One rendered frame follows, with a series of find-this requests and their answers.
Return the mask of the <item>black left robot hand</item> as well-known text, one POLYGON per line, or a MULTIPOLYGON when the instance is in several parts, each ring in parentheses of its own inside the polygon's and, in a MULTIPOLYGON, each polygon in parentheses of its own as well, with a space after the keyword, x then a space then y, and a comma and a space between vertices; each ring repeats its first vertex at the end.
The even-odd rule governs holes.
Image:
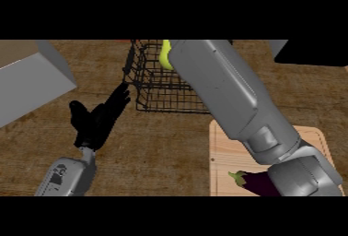
POLYGON ((103 103, 88 112, 78 100, 69 102, 71 125, 77 130, 75 147, 97 151, 113 129, 115 121, 131 101, 128 84, 121 83, 103 103))

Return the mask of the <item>yellow-green pear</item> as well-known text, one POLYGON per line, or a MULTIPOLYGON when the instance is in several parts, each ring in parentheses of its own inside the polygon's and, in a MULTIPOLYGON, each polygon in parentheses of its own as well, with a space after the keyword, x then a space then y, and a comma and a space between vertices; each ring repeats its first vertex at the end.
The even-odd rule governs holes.
POLYGON ((159 54, 159 63, 164 69, 167 70, 174 70, 174 67, 168 61, 168 53, 171 50, 171 44, 170 40, 162 40, 162 49, 161 49, 161 54, 159 54))

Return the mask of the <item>pale wooden cutting board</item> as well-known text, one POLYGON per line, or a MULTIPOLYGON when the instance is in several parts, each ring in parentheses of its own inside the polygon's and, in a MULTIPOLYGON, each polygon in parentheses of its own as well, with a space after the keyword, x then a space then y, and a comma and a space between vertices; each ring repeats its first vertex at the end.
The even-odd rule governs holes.
MULTIPOLYGON (((315 127, 293 125, 305 142, 323 153, 330 164, 335 166, 329 147, 321 130, 315 127)), ((234 183, 228 172, 261 172, 268 168, 259 165, 245 149, 243 145, 230 140, 221 130, 217 121, 209 124, 209 192, 211 196, 257 196, 234 183)))

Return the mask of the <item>grey box appliance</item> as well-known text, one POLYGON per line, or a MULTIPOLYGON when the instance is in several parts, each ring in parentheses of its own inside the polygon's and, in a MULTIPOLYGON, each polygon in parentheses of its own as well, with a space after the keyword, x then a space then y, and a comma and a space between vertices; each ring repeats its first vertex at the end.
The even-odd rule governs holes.
POLYGON ((0 40, 0 128, 77 87, 47 40, 0 40))

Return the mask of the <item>dark purple eggplant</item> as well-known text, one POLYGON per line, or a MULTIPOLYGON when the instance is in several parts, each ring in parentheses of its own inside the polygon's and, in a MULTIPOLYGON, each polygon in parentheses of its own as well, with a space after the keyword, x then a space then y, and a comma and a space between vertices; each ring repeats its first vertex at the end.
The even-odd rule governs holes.
POLYGON ((234 178, 234 183, 239 187, 259 196, 280 196, 280 193, 270 180, 268 173, 237 171, 228 173, 234 178))

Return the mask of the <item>black appliance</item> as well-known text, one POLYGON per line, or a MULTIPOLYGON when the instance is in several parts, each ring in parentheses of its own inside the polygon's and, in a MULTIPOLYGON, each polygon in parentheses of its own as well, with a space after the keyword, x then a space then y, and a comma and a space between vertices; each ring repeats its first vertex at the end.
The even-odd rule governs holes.
POLYGON ((348 41, 270 40, 271 57, 279 64, 348 65, 348 41))

